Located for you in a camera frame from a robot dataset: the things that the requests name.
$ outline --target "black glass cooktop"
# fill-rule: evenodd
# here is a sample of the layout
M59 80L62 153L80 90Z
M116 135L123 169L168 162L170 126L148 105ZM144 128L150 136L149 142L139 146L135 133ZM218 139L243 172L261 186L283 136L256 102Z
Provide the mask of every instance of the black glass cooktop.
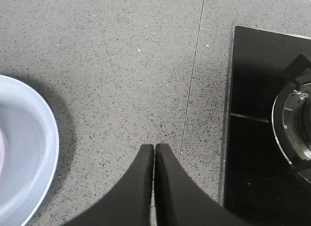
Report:
M311 184L282 175L290 166L271 124L271 85L301 53L311 57L310 39L235 29L224 206L254 225L311 225Z

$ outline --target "gas burner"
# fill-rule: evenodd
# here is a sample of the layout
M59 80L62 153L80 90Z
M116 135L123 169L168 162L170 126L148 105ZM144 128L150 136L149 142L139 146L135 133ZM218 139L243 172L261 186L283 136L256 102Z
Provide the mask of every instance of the gas burner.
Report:
M274 101L272 126L278 146L293 170L311 183L311 68L299 55L281 74L287 84Z

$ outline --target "gas stove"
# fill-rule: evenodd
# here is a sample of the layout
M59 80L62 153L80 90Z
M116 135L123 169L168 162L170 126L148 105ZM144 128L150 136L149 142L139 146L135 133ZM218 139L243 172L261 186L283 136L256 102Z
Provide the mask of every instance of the gas stove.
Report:
M235 29L224 207L254 225L311 224L311 39Z

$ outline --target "gray speckled countertop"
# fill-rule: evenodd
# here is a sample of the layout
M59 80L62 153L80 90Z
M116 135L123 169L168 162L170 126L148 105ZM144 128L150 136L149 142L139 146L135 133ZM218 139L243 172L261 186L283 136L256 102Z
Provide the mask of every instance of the gray speckled countertop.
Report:
M0 0L0 10L0 74L34 87L60 130L56 175L29 226L95 203L143 143L169 143L221 202L234 26L311 36L307 0Z

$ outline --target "bowl rim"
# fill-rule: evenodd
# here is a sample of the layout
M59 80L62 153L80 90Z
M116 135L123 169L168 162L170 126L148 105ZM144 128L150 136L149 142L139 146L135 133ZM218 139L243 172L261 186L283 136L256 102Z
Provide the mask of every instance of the bowl rim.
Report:
M49 178L49 180L47 182L47 185L46 185L46 187L45 187L45 189L44 189L40 199L38 200L38 202L35 205L34 209L30 212L28 217L21 224L21 226L24 226L32 218L34 213L38 210L38 208L41 205L43 199L45 198L49 188L51 187L51 184L52 184L55 172L56 172L58 158L59 158L59 133L58 133L58 127L57 127L56 119L55 119L55 116L54 116L50 106L48 105L48 103L43 99L43 97L36 90L34 90L31 86L27 85L26 83L24 83L24 82L22 82L22 81L20 81L18 79L15 79L15 78L12 78L12 77L9 77L9 76L6 76L6 75L0 75L0 78L4 78L4 79L6 79L8 81L13 81L13 82L16 82L19 85L22 85L23 87L25 87L28 90L30 90L36 97L38 97L38 99L43 103L43 105L48 110L50 118L51 118L52 123L53 123L54 130L55 130L55 138L56 138L56 148L55 148L56 151L55 151L55 153L56 154L55 154L55 161L54 161L54 164L53 164L52 172L51 172L50 178Z

